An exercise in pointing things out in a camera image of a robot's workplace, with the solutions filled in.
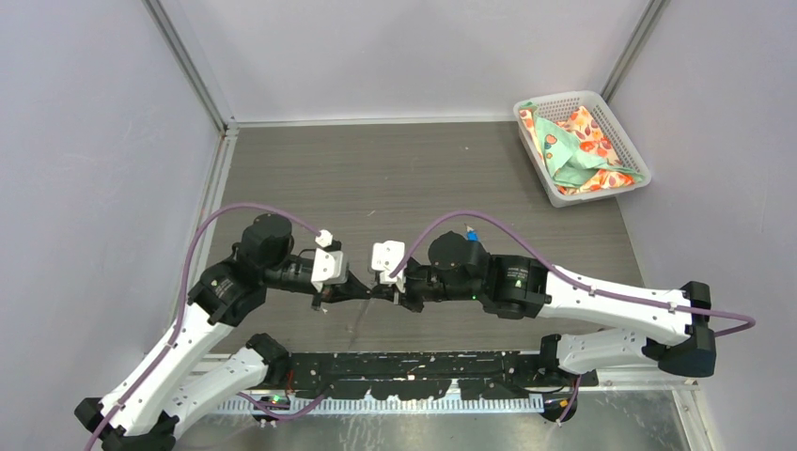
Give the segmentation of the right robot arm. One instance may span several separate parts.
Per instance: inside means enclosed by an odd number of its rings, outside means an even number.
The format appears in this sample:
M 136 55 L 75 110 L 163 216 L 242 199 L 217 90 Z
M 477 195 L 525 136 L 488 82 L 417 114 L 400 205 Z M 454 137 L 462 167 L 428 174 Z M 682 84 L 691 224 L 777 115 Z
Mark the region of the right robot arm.
M 501 319 L 577 319 L 599 324 L 591 334 L 549 334 L 540 341 L 539 378 L 560 385 L 571 375 L 653 362 L 665 373 L 707 378 L 715 370 L 708 285 L 646 290 L 585 277 L 532 257 L 492 255 L 479 241 L 447 232 L 432 242 L 427 265 L 412 260 L 398 275 L 401 241 L 373 244 L 375 296 L 419 312 L 426 303 L 477 301 Z

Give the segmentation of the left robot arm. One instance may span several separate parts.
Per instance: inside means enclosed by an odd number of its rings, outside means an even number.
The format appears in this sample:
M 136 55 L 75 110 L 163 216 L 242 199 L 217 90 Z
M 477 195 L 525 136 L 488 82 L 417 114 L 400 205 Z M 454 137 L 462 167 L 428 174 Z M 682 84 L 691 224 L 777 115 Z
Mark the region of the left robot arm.
M 175 320 L 151 352 L 114 390 L 75 409 L 104 450 L 171 450 L 198 419 L 225 399 L 261 384 L 280 387 L 289 352 L 267 334 L 253 335 L 219 368 L 189 373 L 266 301 L 269 290 L 308 294 L 315 306 L 367 299 L 371 287 L 351 272 L 339 241 L 283 211 L 265 210 L 196 283 L 180 283 Z

